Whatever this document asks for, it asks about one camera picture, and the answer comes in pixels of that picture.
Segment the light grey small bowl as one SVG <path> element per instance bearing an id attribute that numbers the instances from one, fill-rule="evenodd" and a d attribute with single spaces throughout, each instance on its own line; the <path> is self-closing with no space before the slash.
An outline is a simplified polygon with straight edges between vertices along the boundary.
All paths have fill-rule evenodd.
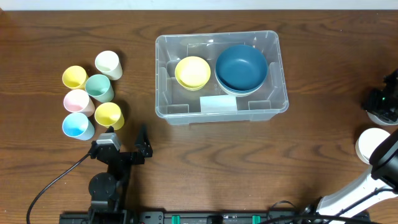
<path id="1" fill-rule="evenodd" d="M 395 126 L 395 125 L 397 125 L 397 121 L 395 121 L 395 122 L 392 122 L 392 121 L 383 121 L 383 120 L 381 120 L 381 119 L 379 119 L 376 115 L 374 115 L 374 114 L 371 114 L 371 113 L 367 113 L 368 114 L 368 116 L 369 116 L 369 119 L 372 121 L 372 122 L 374 122 L 374 123 L 376 123 L 376 124 L 378 124 L 378 125 L 381 125 L 381 126 Z"/>

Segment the white small bowl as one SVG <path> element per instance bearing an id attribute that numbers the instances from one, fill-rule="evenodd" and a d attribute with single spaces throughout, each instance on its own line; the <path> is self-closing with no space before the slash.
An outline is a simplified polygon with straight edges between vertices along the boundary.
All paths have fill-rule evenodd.
<path id="1" fill-rule="evenodd" d="M 356 141 L 355 151 L 359 159 L 369 164 L 372 153 L 390 134 L 380 128 L 369 128 L 362 132 Z"/>

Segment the yellow small bowl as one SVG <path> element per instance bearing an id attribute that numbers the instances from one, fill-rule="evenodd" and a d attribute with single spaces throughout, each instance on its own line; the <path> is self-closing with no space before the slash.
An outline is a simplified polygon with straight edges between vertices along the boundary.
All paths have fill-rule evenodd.
<path id="1" fill-rule="evenodd" d="M 200 57 L 185 57 L 175 67 L 177 82 L 187 90 L 197 91 L 203 88 L 211 77 L 208 62 Z"/>

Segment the clear plastic storage bin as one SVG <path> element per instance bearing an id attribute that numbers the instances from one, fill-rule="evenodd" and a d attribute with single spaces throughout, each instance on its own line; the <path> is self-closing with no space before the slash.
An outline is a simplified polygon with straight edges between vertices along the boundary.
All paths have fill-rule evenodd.
<path id="1" fill-rule="evenodd" d="M 265 56 L 268 74 L 259 90 L 236 97 L 237 111 L 202 113 L 200 97 L 228 95 L 212 74 L 200 90 L 190 91 L 175 78 L 175 67 L 185 57 L 196 56 L 215 68 L 216 59 L 228 47 L 250 45 Z M 279 36 L 273 30 L 207 34 L 161 35 L 155 41 L 155 112 L 171 125 L 268 121 L 289 107 Z"/>

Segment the beige large bowl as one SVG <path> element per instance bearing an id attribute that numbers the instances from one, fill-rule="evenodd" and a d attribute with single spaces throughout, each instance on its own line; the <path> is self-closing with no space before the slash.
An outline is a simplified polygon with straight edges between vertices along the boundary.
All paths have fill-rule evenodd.
<path id="1" fill-rule="evenodd" d="M 227 89 L 219 80 L 218 80 L 218 84 L 220 86 L 220 88 L 227 94 L 235 96 L 235 97 L 245 97 L 245 96 L 249 96 L 251 94 L 253 94 L 255 91 L 259 90 L 260 87 L 262 85 L 260 85 L 258 88 L 255 88 L 254 90 L 248 91 L 248 92 L 243 92 L 243 93 L 238 93 L 232 90 Z"/>

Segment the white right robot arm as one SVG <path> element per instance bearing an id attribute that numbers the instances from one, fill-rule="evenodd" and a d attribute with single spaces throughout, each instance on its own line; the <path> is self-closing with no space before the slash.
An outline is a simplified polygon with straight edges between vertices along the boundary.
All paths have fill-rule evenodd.
<path id="1" fill-rule="evenodd" d="M 370 91 L 362 108 L 382 122 L 397 122 L 397 71 L 384 77 L 385 87 Z M 365 137 L 359 148 L 370 146 L 369 169 L 340 191 L 323 197 L 316 213 L 330 217 L 351 218 L 372 205 L 397 197 L 397 132 L 377 143 Z"/>

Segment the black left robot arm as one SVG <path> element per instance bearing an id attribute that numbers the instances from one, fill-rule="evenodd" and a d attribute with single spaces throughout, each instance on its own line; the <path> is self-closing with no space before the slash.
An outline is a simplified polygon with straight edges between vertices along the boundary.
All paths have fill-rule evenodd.
<path id="1" fill-rule="evenodd" d="M 141 127 L 134 143 L 137 151 L 121 152 L 121 145 L 112 126 L 91 143 L 88 151 L 90 158 L 97 159 L 108 166 L 106 172 L 96 174 L 90 180 L 88 190 L 93 210 L 105 212 L 119 210 L 126 195 L 131 167 L 145 163 L 145 158 L 153 155 L 145 126 Z"/>

